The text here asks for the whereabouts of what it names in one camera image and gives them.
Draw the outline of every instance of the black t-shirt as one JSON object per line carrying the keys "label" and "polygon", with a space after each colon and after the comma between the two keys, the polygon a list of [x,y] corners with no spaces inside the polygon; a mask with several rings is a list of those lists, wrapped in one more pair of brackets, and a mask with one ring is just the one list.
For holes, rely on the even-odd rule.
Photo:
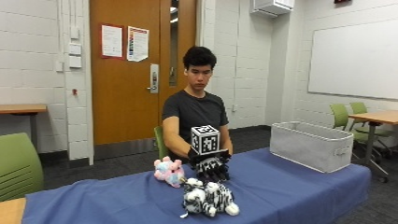
{"label": "black t-shirt", "polygon": [[[164,103],[162,119],[173,116],[180,118],[180,136],[188,144],[191,144],[192,127],[212,125],[219,130],[220,126],[228,124],[224,102],[209,92],[203,98],[189,95],[187,91],[173,94]],[[177,158],[172,151],[169,156],[172,160]]]}

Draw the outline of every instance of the zebra stuffed toy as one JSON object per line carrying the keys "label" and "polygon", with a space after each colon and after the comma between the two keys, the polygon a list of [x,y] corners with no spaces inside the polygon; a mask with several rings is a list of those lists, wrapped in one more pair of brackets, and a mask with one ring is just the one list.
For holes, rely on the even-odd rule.
{"label": "zebra stuffed toy", "polygon": [[184,203],[188,213],[204,213],[213,217],[217,212],[227,212],[231,216],[239,214],[233,192],[220,183],[209,182],[205,186],[196,178],[184,180]]}

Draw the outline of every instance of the pink stuffed toy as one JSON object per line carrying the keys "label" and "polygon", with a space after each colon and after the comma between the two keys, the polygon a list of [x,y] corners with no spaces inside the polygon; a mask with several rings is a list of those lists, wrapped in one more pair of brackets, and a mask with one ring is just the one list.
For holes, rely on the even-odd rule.
{"label": "pink stuffed toy", "polygon": [[169,157],[164,157],[163,160],[156,160],[154,165],[156,169],[155,177],[179,188],[184,177],[181,160],[172,161]]}

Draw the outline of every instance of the black glove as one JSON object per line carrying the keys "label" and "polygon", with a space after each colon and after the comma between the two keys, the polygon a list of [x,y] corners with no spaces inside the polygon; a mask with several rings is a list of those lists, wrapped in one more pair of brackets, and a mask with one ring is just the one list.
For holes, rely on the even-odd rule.
{"label": "black glove", "polygon": [[197,164],[197,178],[204,183],[229,180],[228,165],[219,157],[205,159]]}
{"label": "black glove", "polygon": [[232,156],[228,150],[199,155],[197,151],[191,148],[188,157],[192,168],[197,170],[197,178],[204,183],[229,180],[228,165],[225,163]]}

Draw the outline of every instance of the chair backrest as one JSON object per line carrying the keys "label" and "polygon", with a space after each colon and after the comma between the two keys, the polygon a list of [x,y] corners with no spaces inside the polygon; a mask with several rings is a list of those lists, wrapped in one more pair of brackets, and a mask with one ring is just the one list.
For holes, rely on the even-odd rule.
{"label": "chair backrest", "polygon": [[155,137],[156,137],[156,141],[158,141],[158,147],[159,147],[159,151],[160,151],[160,160],[162,160],[169,154],[168,148],[163,141],[163,127],[162,126],[158,126],[155,128]]}
{"label": "chair backrest", "polygon": [[347,130],[349,123],[349,112],[344,104],[332,104],[332,112],[335,115],[335,124],[333,128],[343,127],[343,130]]}
{"label": "chair backrest", "polygon": [[0,136],[0,202],[44,189],[39,155],[26,133]]}
{"label": "chair backrest", "polygon": [[[369,112],[369,110],[366,109],[366,106],[364,104],[364,102],[353,102],[351,103],[351,108],[352,108],[352,113],[353,114],[365,114]],[[352,125],[351,125],[351,130],[353,129],[353,126],[356,123],[363,123],[363,126],[365,125],[366,121],[361,120],[361,119],[355,119],[352,121]]]}
{"label": "chair backrest", "polygon": [[351,103],[352,113],[353,114],[365,114],[369,112],[364,102],[353,102]]}

